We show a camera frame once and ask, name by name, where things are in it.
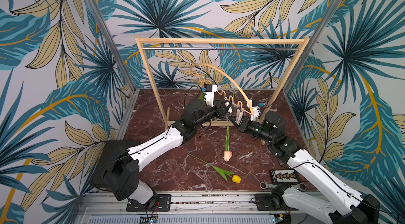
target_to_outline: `ventilation grille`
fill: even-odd
[[[274,224],[273,215],[230,214],[159,214],[157,223],[162,224]],[[138,224],[136,215],[93,215],[88,224]]]

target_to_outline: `wrench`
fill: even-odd
[[[276,188],[278,184],[270,184],[266,182],[260,182],[260,188],[261,189],[267,189],[267,188]],[[306,185],[303,183],[291,185],[293,188],[296,188],[299,191],[306,191]]]

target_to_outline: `metal mounting plate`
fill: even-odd
[[[168,212],[170,211],[170,194],[158,194],[156,195],[156,200],[159,202],[158,211],[159,212]],[[145,212],[145,207],[142,206],[138,201],[131,200],[128,201],[127,212]]]

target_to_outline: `wooden clothing rack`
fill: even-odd
[[[299,57],[301,56],[304,48],[309,42],[308,37],[304,37],[302,39],[257,39],[257,38],[141,38],[139,35],[135,38],[136,40],[136,45],[138,46],[139,49],[139,54],[142,58],[143,64],[146,69],[146,73],[148,74],[152,89],[154,91],[156,100],[158,101],[159,109],[160,112],[162,113],[163,121],[165,122],[165,128],[166,130],[168,129],[169,125],[171,125],[174,121],[169,120],[169,115],[170,115],[170,108],[167,108],[167,113],[165,112],[165,109],[163,107],[162,101],[160,100],[160,95],[158,92],[158,88],[156,87],[155,79],[153,77],[152,70],[149,65],[148,58],[145,54],[145,50],[295,50],[295,54],[292,57],[290,63],[288,64],[283,77],[280,80],[280,83],[277,85],[276,90],[274,91],[273,95],[271,96],[271,99],[269,101],[270,104],[272,104],[277,96],[279,95],[281,89],[283,88],[284,84],[286,83],[286,80],[291,74],[292,69],[294,68],[295,64],[297,63]],[[144,43],[148,44],[298,44],[298,48],[292,48],[292,47],[271,47],[271,48],[229,48],[229,47],[143,47]],[[196,63],[193,66],[191,66],[190,70],[195,66],[195,65],[204,65],[204,66],[210,66],[214,70],[217,70],[221,74],[223,74],[225,77],[227,77],[235,86],[236,88],[242,93],[244,98],[246,99],[247,105],[249,106],[249,109],[251,113],[253,112],[251,103],[243,90],[240,88],[240,86],[232,79],[230,76],[225,74],[223,71],[220,69],[213,67],[212,65],[208,64],[203,64],[203,63]],[[263,123],[263,120],[265,119],[265,114],[270,110],[271,105],[267,107],[264,111],[261,113],[261,117],[259,119],[260,123]],[[211,125],[217,125],[217,126],[226,126],[228,125],[228,121],[212,121]]]

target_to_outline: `wooden frame leg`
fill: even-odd
[[[299,44],[299,46],[298,46],[299,50],[295,52],[290,63],[288,64],[286,71],[284,72],[283,77],[280,80],[280,83],[277,85],[276,90],[274,91],[273,95],[270,98],[269,104],[272,104],[276,100],[277,96],[280,94],[280,91],[284,87],[284,84],[286,83],[288,77],[290,76],[292,69],[294,68],[295,64],[297,64],[298,59],[300,58],[303,50],[305,49],[306,45],[308,44],[309,38],[304,37],[303,39],[304,39],[304,42]],[[260,119],[259,119],[259,123],[263,123],[263,121],[265,120],[265,115],[270,110],[270,108],[271,108],[271,105],[262,112]]]
[[[159,109],[160,109],[160,112],[162,114],[163,121],[165,123],[165,128],[167,130],[167,128],[169,126],[167,124],[167,118],[166,118],[165,110],[163,108],[162,100],[160,100],[160,95],[159,95],[159,92],[158,92],[158,88],[156,87],[155,79],[153,78],[153,73],[152,73],[151,67],[149,65],[148,57],[145,54],[145,51],[143,49],[143,44],[140,41],[140,36],[139,35],[136,36],[135,41],[136,41],[136,45],[138,46],[139,54],[140,54],[140,56],[142,58],[143,64],[145,65],[146,73],[148,74],[149,80],[151,82],[151,86],[152,86],[153,92],[155,94],[156,101],[158,101]]]

